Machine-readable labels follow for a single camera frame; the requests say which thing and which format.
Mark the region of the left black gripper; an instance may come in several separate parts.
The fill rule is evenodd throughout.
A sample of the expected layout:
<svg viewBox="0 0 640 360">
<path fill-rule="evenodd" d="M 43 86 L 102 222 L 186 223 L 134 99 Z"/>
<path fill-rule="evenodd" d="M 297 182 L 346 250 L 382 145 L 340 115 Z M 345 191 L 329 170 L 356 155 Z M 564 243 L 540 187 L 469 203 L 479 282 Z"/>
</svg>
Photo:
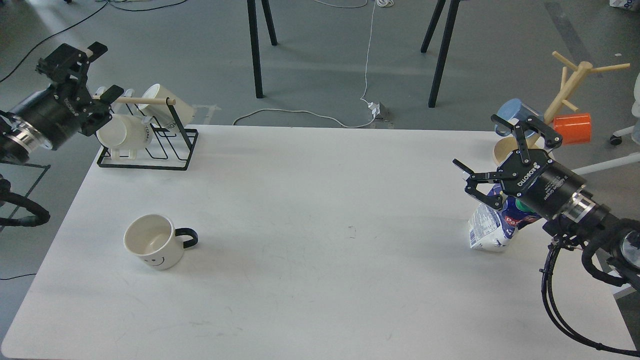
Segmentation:
<svg viewBox="0 0 640 360">
<path fill-rule="evenodd" d="M 51 85 L 10 110 L 10 141 L 26 151 L 55 151 L 76 133 L 91 137 L 109 123 L 111 105 L 125 90 L 114 84 L 93 96 L 86 87 L 90 64 L 107 51 L 100 42 L 86 50 L 63 43 L 39 59 L 36 71 Z"/>
</svg>

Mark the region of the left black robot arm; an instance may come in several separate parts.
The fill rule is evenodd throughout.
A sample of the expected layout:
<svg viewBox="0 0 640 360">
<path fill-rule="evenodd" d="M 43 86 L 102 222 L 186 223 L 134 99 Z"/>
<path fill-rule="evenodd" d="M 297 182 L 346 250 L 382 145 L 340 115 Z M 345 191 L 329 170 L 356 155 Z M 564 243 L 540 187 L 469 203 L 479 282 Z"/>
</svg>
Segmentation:
<svg viewBox="0 0 640 360">
<path fill-rule="evenodd" d="M 37 148 L 57 150 L 76 133 L 92 136 L 112 120 L 111 105 L 123 94 L 112 85 L 98 98 L 87 89 L 89 66 L 108 51 L 100 42 L 87 50 L 62 44 L 36 65 L 50 84 L 1 118 L 1 160 L 25 163 Z"/>
</svg>

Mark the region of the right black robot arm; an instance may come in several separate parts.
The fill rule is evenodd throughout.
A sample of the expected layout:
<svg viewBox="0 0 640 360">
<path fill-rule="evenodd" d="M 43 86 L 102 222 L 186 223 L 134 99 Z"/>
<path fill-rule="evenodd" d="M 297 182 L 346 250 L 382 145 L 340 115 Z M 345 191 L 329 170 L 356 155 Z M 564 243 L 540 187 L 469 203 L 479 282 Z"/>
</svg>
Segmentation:
<svg viewBox="0 0 640 360">
<path fill-rule="evenodd" d="M 465 191 L 494 210 L 507 197 L 520 200 L 546 219 L 543 229 L 552 237 L 541 269 L 542 303 L 552 323 L 563 334 L 599 351 L 638 357 L 637 350 L 622 350 L 595 342 L 571 328 L 562 318 L 553 296 L 553 273 L 562 249 L 582 248 L 582 265 L 596 280 L 639 288 L 639 222 L 617 218 L 610 208 L 595 202 L 585 180 L 551 158 L 562 135 L 535 116 L 515 124 L 493 114 L 492 122 L 514 136 L 517 149 L 494 172 L 477 173 L 454 159 L 468 173 Z"/>
</svg>

